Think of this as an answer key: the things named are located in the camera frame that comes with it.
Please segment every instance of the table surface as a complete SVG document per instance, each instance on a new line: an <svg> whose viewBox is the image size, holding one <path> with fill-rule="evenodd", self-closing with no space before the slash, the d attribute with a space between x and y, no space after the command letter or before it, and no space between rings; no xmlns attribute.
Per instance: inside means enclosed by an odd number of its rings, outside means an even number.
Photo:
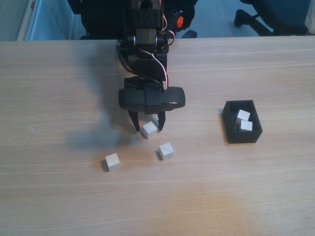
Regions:
<svg viewBox="0 0 315 236"><path fill-rule="evenodd" d="M178 40L168 74L187 104L146 140L114 41L0 43L0 235L315 235L315 37ZM243 99L264 132L229 145L220 111Z"/></svg>

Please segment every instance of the black container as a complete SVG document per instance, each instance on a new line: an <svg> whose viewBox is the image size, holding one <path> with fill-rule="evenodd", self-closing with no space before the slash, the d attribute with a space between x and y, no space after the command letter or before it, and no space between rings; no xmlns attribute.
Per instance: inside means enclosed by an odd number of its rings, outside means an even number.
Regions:
<svg viewBox="0 0 315 236"><path fill-rule="evenodd" d="M252 131L240 131L235 124L240 110L249 112L249 121L252 122ZM256 143L262 133L262 128L253 100L227 101L222 113L227 139L231 144Z"/></svg>

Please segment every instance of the floor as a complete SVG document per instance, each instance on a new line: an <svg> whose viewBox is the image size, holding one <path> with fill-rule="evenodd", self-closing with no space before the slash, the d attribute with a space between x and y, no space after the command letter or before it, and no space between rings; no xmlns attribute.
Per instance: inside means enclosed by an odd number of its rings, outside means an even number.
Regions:
<svg viewBox="0 0 315 236"><path fill-rule="evenodd" d="M178 37L182 37L188 30L196 31L198 38L258 36L249 26L234 26L235 12L238 9L251 15L257 14L251 5L239 0L198 0L190 28L179 32Z"/></svg>

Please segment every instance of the small block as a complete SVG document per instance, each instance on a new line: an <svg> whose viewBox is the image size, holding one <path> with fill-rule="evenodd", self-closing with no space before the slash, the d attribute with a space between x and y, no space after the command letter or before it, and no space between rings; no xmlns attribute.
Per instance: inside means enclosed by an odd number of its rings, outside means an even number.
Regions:
<svg viewBox="0 0 315 236"><path fill-rule="evenodd" d="M174 150L170 143L159 146L158 151L162 157L162 160L170 159L174 155Z"/></svg>
<svg viewBox="0 0 315 236"><path fill-rule="evenodd" d="M142 126L142 133L149 139L158 133L158 128L150 121Z"/></svg>
<svg viewBox="0 0 315 236"><path fill-rule="evenodd" d="M109 171L113 171L120 168L120 162L117 153L106 156L105 159Z"/></svg>
<svg viewBox="0 0 315 236"><path fill-rule="evenodd" d="M241 130L242 131L252 131L252 122L242 120L241 121Z"/></svg>
<svg viewBox="0 0 315 236"><path fill-rule="evenodd" d="M237 118L236 118L236 121L235 123L237 124L240 124L241 123L241 120L246 120L248 121L248 119L250 118L250 113L249 112L245 112L243 110L240 110L238 115L237 115Z"/></svg>

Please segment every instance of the office chair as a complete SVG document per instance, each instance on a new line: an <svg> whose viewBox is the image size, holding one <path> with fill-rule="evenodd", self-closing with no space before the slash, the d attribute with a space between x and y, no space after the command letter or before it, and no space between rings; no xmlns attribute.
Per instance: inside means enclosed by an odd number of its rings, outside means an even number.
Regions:
<svg viewBox="0 0 315 236"><path fill-rule="evenodd" d="M167 30L174 33L190 27L195 16L194 6L198 0L164 0L164 13L168 21L178 12L183 18L180 27L176 22ZM68 0L74 14L81 14L81 21L88 35L81 39L124 38L124 12L127 0ZM190 30L185 38L196 38L197 33Z"/></svg>
<svg viewBox="0 0 315 236"><path fill-rule="evenodd" d="M311 0L240 0L251 4L256 12L251 16L243 10L237 10L234 25L249 25L259 36L305 35L308 29L305 19ZM261 17L264 23L273 29L269 31L256 18Z"/></svg>

